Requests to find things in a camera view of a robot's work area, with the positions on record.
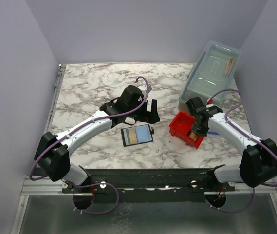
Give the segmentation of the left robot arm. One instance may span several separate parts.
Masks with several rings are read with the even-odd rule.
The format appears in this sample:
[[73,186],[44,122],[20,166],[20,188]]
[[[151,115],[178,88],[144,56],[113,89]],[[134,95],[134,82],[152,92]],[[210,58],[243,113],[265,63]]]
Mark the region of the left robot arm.
[[102,105],[87,120],[67,131],[57,135],[46,132],[37,148],[31,175],[38,165],[45,173],[42,178],[48,177],[53,182],[63,179],[74,184],[79,192],[86,192],[91,185],[88,173],[81,166],[70,163],[72,153],[98,134],[125,123],[128,117],[148,124],[159,122],[157,101],[151,101],[150,111],[147,110],[147,104],[148,101],[135,101],[129,106],[133,108],[130,110],[127,106],[118,106],[118,103],[112,100]]

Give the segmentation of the red plastic bin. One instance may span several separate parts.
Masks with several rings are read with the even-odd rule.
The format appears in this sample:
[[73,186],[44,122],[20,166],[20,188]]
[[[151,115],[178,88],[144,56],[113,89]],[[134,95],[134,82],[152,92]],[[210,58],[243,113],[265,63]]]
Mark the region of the red plastic bin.
[[191,136],[194,136],[191,131],[191,127],[194,122],[195,118],[193,116],[184,111],[179,111],[169,125],[169,132],[172,136],[182,140],[187,146],[198,149],[204,139],[204,136],[191,138]]

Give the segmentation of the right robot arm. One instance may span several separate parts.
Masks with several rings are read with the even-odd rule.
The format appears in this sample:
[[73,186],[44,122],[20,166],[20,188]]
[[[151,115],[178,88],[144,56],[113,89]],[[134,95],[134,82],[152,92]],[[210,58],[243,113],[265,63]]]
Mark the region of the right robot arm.
[[220,166],[206,179],[207,187],[217,191],[226,182],[239,182],[254,188],[277,176],[277,147],[271,139],[263,140],[233,122],[215,105],[188,107],[195,118],[191,131],[206,136],[213,130],[241,154],[239,165]]

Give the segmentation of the black leather card holder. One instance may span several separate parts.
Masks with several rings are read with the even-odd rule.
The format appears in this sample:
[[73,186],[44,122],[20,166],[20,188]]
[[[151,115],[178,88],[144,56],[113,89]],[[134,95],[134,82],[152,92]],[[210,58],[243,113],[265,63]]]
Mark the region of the black leather card holder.
[[154,129],[149,124],[121,129],[124,147],[153,142]]

